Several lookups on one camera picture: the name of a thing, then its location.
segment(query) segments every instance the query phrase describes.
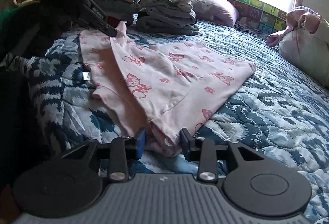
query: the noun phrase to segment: bed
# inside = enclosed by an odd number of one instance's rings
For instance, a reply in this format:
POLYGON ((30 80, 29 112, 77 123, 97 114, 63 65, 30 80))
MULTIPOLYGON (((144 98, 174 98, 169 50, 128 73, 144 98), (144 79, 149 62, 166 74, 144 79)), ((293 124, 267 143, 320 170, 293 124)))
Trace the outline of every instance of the bed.
MULTIPOLYGON (((268 48, 266 34, 236 23, 235 28, 198 23, 196 37, 146 34, 134 26, 127 34, 138 45, 200 40, 216 51, 255 62, 257 70, 203 125, 197 136, 217 144, 240 142, 303 174, 312 186, 305 216, 312 223, 329 221, 329 93, 268 48)), ((44 58, 26 60, 7 56, 10 70, 21 70, 29 80, 32 102, 48 145, 54 152, 69 149, 88 138, 102 143, 122 135, 115 115, 92 99, 93 85, 83 80, 79 33, 75 28, 55 41, 44 58)), ((196 173, 197 163, 182 155, 164 158, 145 152, 129 164, 130 174, 196 173)), ((224 162, 218 171, 225 176, 224 162)))

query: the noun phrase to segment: patterned quilt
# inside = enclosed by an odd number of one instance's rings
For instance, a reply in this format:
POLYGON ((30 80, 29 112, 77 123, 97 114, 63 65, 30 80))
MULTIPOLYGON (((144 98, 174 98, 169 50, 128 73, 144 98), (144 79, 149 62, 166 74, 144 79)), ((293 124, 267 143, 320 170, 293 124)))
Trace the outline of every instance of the patterned quilt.
MULTIPOLYGON (((221 54, 245 58, 257 70, 235 95, 218 109, 197 132, 217 144, 240 142, 303 174, 313 194, 305 216, 313 223, 329 221, 329 93, 310 77, 268 48, 264 34, 237 23, 235 28, 199 22, 196 37, 146 34, 129 28, 127 34, 141 46, 200 40, 221 54)), ((75 29, 62 35, 44 58, 26 60, 7 56, 11 70, 29 79, 30 97, 49 145, 63 151, 88 138, 102 143, 121 134, 114 114, 91 98, 93 85, 83 80, 85 71, 75 29)), ((130 174, 196 173, 197 163, 182 155, 164 158, 145 152, 129 164, 130 174)), ((225 176, 224 162, 218 162, 225 176)))

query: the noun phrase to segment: pillow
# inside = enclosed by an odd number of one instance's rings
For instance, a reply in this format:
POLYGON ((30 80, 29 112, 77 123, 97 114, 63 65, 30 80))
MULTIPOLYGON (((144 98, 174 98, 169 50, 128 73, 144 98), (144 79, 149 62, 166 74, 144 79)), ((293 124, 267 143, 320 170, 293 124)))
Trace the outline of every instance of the pillow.
POLYGON ((215 25, 233 28, 239 17, 237 9, 227 0, 194 0, 192 5, 198 19, 215 25))

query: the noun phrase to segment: colorful alphabet mat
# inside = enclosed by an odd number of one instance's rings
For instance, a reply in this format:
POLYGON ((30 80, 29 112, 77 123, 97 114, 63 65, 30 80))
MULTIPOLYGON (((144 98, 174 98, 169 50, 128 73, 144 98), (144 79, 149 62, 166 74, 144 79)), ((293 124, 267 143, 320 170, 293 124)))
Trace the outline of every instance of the colorful alphabet mat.
POLYGON ((258 0, 228 0, 239 12, 240 21, 268 34, 286 29, 286 12, 258 0))

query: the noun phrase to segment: blue and white bedspread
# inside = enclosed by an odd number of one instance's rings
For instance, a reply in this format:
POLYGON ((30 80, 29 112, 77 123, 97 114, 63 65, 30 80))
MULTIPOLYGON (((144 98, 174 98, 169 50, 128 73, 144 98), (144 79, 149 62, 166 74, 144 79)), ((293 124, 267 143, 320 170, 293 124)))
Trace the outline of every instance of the blue and white bedspread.
MULTIPOLYGON (((196 37, 145 34, 133 27, 128 34, 137 44, 146 46, 200 40, 227 56, 255 62, 255 74, 197 135, 218 144, 237 139, 295 168, 307 177, 313 189, 305 216, 313 223, 329 221, 328 91, 268 48, 260 31, 239 23, 236 29, 207 22, 199 22, 199 26, 200 34, 196 37)), ((83 80, 80 31, 63 34, 46 57, 16 57, 10 66, 27 75, 40 126, 56 151, 87 138, 110 142, 121 134, 113 113, 91 98, 94 87, 83 80)), ((223 162, 218 162, 218 169, 224 176, 223 162)), ((130 173, 136 171, 196 173, 197 163, 186 162, 182 155, 168 159, 145 152, 140 161, 130 164, 130 173)))

